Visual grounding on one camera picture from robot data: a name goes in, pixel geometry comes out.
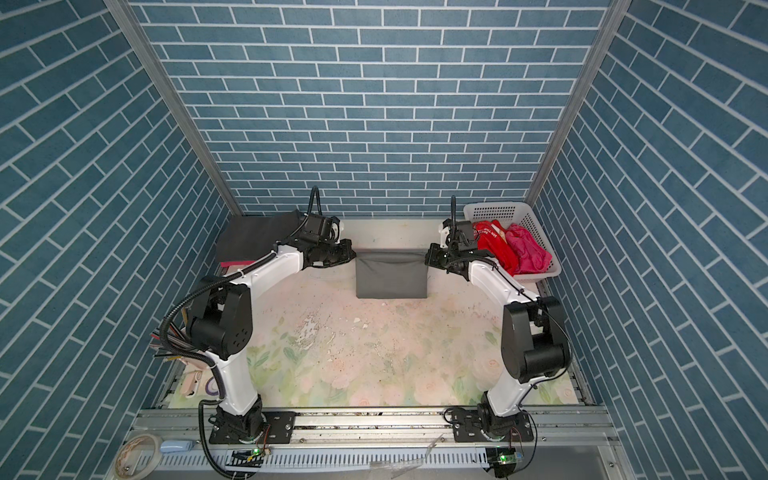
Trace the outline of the white plastic laundry basket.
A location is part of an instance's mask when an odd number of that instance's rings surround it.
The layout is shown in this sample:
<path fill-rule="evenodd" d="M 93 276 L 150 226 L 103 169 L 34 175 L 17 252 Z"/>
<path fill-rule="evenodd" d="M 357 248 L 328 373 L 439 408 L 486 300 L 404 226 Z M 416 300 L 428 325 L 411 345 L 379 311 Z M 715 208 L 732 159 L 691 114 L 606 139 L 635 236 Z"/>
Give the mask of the white plastic laundry basket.
<path fill-rule="evenodd" d="M 517 257 L 513 277 L 520 282 L 538 282 L 562 272 L 555 250 L 531 206 L 523 202 L 485 202 L 463 208 L 466 220 L 493 226 Z"/>

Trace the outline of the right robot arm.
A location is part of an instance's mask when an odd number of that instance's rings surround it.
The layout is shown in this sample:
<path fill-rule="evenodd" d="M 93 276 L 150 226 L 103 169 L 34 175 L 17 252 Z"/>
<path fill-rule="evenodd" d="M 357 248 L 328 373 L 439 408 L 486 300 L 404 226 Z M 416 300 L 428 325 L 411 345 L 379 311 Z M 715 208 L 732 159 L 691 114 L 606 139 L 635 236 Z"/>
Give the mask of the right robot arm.
<path fill-rule="evenodd" d="M 425 264 L 463 277 L 503 307 L 500 351 L 505 371 L 478 404 L 482 430 L 500 436 L 522 417 L 529 393 L 570 366 L 563 308 L 553 296 L 533 296 L 489 251 L 480 249 L 469 221 L 449 218 L 440 235 Z"/>

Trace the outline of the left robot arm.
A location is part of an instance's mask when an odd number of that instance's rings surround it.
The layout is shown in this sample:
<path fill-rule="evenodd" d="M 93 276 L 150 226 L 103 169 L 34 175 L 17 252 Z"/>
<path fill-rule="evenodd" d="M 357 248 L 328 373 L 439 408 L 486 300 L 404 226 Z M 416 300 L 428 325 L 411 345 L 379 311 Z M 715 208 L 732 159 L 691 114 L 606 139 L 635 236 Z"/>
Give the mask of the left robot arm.
<path fill-rule="evenodd" d="M 216 261 L 232 267 L 227 277 L 210 276 L 189 300 L 186 333 L 213 362 L 220 402 L 214 425 L 237 442 L 257 439 L 266 419 L 250 379 L 245 349 L 254 330 L 253 303 L 306 268 L 332 268 L 355 258 L 335 216 L 298 211 L 275 217 L 236 217 L 217 242 Z"/>

